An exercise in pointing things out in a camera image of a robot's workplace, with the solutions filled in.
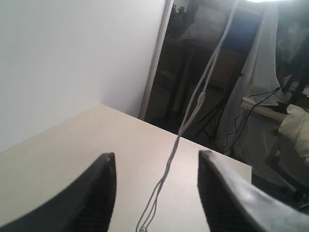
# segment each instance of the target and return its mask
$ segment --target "white tabletop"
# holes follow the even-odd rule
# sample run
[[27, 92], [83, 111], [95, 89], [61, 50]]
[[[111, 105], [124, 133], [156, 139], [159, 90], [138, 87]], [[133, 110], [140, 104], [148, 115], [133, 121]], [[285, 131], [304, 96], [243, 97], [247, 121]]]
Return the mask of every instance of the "white tabletop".
[[[101, 153], [114, 152], [117, 195], [109, 231], [134, 231], [176, 136], [98, 105], [0, 153], [0, 225], [38, 207]], [[206, 232], [197, 190], [198, 144], [181, 139], [149, 232]], [[248, 181], [251, 167], [218, 156]]]

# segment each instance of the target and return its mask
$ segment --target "white cloth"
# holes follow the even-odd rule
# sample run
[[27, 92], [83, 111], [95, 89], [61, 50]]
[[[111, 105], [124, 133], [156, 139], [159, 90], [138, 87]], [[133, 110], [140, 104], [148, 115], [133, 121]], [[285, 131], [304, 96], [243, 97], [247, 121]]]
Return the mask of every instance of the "white cloth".
[[[235, 133], [226, 137], [226, 134], [235, 132], [234, 119], [242, 112], [241, 100], [247, 92], [248, 85], [261, 87], [265, 92], [273, 91], [280, 86], [275, 65], [278, 19], [278, 5], [272, 2], [265, 9], [260, 28], [243, 68], [243, 76], [237, 81], [223, 112], [218, 127], [217, 145], [220, 147], [226, 144], [232, 145], [239, 135]], [[243, 117], [240, 117], [237, 120], [238, 132], [242, 125]]]
[[294, 143], [295, 150], [309, 166], [309, 114], [295, 105], [289, 105], [287, 113], [279, 132]]

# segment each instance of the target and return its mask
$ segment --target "light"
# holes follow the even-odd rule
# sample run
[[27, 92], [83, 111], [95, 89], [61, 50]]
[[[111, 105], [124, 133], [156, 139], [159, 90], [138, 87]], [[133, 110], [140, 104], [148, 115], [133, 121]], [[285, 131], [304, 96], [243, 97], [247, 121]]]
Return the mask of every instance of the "light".
[[268, 1], [290, 1], [290, 0], [247, 0], [250, 2], [268, 2]]

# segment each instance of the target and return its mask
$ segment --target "white string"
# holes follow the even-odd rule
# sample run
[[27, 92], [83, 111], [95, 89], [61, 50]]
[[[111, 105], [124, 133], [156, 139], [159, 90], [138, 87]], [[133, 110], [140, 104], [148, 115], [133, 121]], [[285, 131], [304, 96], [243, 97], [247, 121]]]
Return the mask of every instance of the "white string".
[[[156, 184], [156, 186], [155, 186], [155, 188], [154, 188], [154, 190], [153, 190], [153, 192], [152, 192], [152, 194], [150, 196], [150, 199], [149, 199], [149, 201], [148, 201], [148, 203], [146, 205], [146, 208], [144, 209], [144, 211], [143, 211], [143, 213], [142, 213], [142, 215], [141, 215], [141, 217], [140, 217], [140, 219], [139, 219], [139, 221], [137, 223], [135, 232], [147, 232], [147, 229], [148, 229], [149, 225], [151, 224], [152, 220], [154, 219], [154, 216], [155, 216], [155, 213], [156, 213], [156, 209], [157, 209], [157, 200], [158, 200], [159, 194], [161, 192], [161, 189], [163, 187], [163, 184], [164, 184], [164, 182], [165, 182], [165, 180], [166, 180], [166, 178], [167, 178], [167, 176], [169, 174], [170, 166], [171, 166], [171, 163], [172, 163], [172, 161], [174, 159], [174, 156], [176, 154], [180, 138], [183, 135], [183, 133], [187, 130], [187, 128], [191, 125], [191, 123], [193, 122], [194, 118], [197, 116], [200, 108], [202, 107], [202, 105], [203, 105], [203, 103], [205, 101], [205, 93], [206, 93], [209, 81], [211, 79], [214, 67], [215, 67], [215, 65], [217, 63], [218, 56], [219, 56], [222, 44], [223, 44], [224, 40], [226, 39], [226, 37], [227, 37], [227, 35], [229, 33], [229, 30], [231, 28], [231, 24], [233, 22], [233, 18], [234, 18], [235, 11], [237, 9], [238, 2], [239, 2], [239, 0], [235, 0], [234, 1], [233, 7], [232, 7], [232, 10], [231, 10], [231, 14], [230, 14], [230, 17], [228, 19], [228, 22], [227, 22], [226, 28], [224, 30], [223, 36], [220, 39], [216, 49], [214, 50], [214, 52], [213, 52], [213, 54], [212, 54], [212, 56], [211, 56], [211, 58], [210, 58], [210, 60], [209, 60], [209, 62], [207, 64], [207, 66], [205, 68], [205, 71], [204, 71], [201, 79], [199, 80], [196, 88], [193, 91], [193, 94], [191, 96], [190, 102], [188, 104], [188, 107], [186, 109], [186, 112], [185, 112], [185, 115], [184, 115], [184, 118], [183, 118], [183, 122], [182, 122], [182, 124], [181, 124], [181, 126], [179, 128], [179, 132], [178, 132], [176, 141], [174, 143], [173, 150], [172, 150], [172, 152], [170, 154], [170, 157], [169, 157], [169, 159], [167, 161], [164, 174], [163, 174], [162, 178]], [[197, 105], [196, 105], [195, 109], [193, 110], [191, 116], [187, 120], [187, 118], [189, 116], [189, 112], [190, 112], [192, 104], [193, 104], [193, 101], [195, 99], [195, 96], [196, 96], [200, 86], [202, 85], [202, 83], [203, 83], [207, 73], [208, 73], [208, 75], [207, 75], [207, 79], [206, 79], [205, 85], [203, 87], [203, 91], [201, 92], [201, 94], [198, 97]], [[150, 205], [152, 200], [153, 200], [153, 204], [152, 204], [151, 210], [150, 210], [148, 216], [146, 217], [145, 221], [143, 222], [142, 226], [139, 228], [140, 222], [144, 218], [144, 215], [145, 215], [146, 211], [148, 210], [149, 205]]]

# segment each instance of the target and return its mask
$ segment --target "white cord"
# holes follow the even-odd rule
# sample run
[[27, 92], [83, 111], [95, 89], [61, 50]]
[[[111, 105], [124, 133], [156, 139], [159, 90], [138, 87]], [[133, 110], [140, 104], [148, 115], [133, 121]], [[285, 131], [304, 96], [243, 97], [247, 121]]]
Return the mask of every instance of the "white cord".
[[[191, 99], [190, 99], [190, 102], [188, 104], [188, 107], [186, 109], [186, 112], [185, 112], [185, 115], [184, 115], [184, 118], [183, 118], [183, 122], [179, 128], [179, 132], [178, 132], [178, 135], [177, 135], [177, 138], [176, 138], [176, 141], [174, 143], [174, 147], [173, 147], [173, 150], [170, 154], [170, 157], [167, 161], [167, 164], [166, 164], [166, 168], [165, 168], [165, 171], [164, 171], [164, 174], [162, 176], [162, 178], [158, 181], [158, 183], [156, 184], [151, 196], [150, 196], [150, 199], [146, 205], [146, 208], [144, 209], [138, 223], [137, 223], [137, 226], [136, 226], [136, 229], [135, 229], [135, 232], [147, 232], [147, 229], [148, 229], [148, 226], [150, 225], [150, 223], [152, 222], [152, 220], [154, 219], [154, 216], [155, 216], [155, 212], [156, 212], [156, 209], [157, 209], [157, 200], [158, 200], [158, 196], [159, 196], [159, 193], [161, 192], [161, 189], [163, 187], [163, 184], [169, 174], [169, 170], [170, 170], [170, 165], [174, 159], [174, 156], [176, 154], [176, 151], [177, 151], [177, 147], [178, 147], [178, 144], [179, 144], [179, 141], [180, 141], [180, 138], [181, 136], [183, 135], [183, 133], [187, 130], [187, 128], [191, 125], [191, 123], [193, 122], [194, 118], [197, 116], [200, 108], [202, 107], [204, 101], [205, 101], [205, 93], [206, 93], [206, 89], [207, 89], [207, 86], [209, 84], [209, 81], [211, 79], [211, 76], [212, 76], [212, 73], [213, 73], [213, 70], [214, 70], [214, 67], [217, 63], [217, 60], [218, 60], [218, 56], [219, 56], [219, 53], [220, 53], [220, 50], [221, 50], [221, 47], [222, 47], [222, 44], [224, 42], [224, 40], [226, 39], [228, 33], [229, 33], [229, 30], [231, 28], [231, 25], [232, 25], [232, 22], [233, 22], [233, 18], [234, 18], [234, 14], [235, 14], [235, 11], [237, 9], [237, 5], [238, 5], [238, 2], [239, 0], [235, 0], [234, 4], [233, 4], [233, 7], [232, 7], [232, 10], [231, 10], [231, 14], [230, 14], [230, 17], [228, 19], [228, 22], [227, 22], [227, 25], [226, 25], [226, 28], [224, 30], [224, 33], [223, 33], [223, 36], [222, 38], [220, 39], [216, 49], [214, 50], [207, 66], [206, 66], [206, 69], [201, 77], [201, 79], [199, 80], [196, 88], [194, 89], [193, 91], [193, 94], [191, 96]], [[203, 87], [203, 91], [201, 92], [201, 94], [199, 95], [198, 97], [198, 100], [197, 100], [197, 105], [195, 107], [195, 109], [193, 110], [191, 116], [189, 117], [189, 119], [187, 120], [188, 116], [189, 116], [189, 112], [191, 110], [191, 107], [192, 107], [192, 104], [193, 104], [193, 100], [200, 88], [200, 86], [202, 85], [205, 77], [206, 77], [206, 74], [208, 73], [207, 75], [207, 79], [206, 79], [206, 82], [205, 82], [205, 85]], [[152, 204], [152, 208], [147, 216], [147, 218], [145, 219], [145, 221], [143, 222], [143, 224], [141, 225], [140, 227], [140, 223], [142, 221], [142, 219], [144, 218], [144, 215], [146, 213], [146, 211], [148, 210], [148, 207], [151, 203], [151, 201], [153, 200], [153, 197], [155, 196], [155, 199], [154, 199], [154, 202]]]

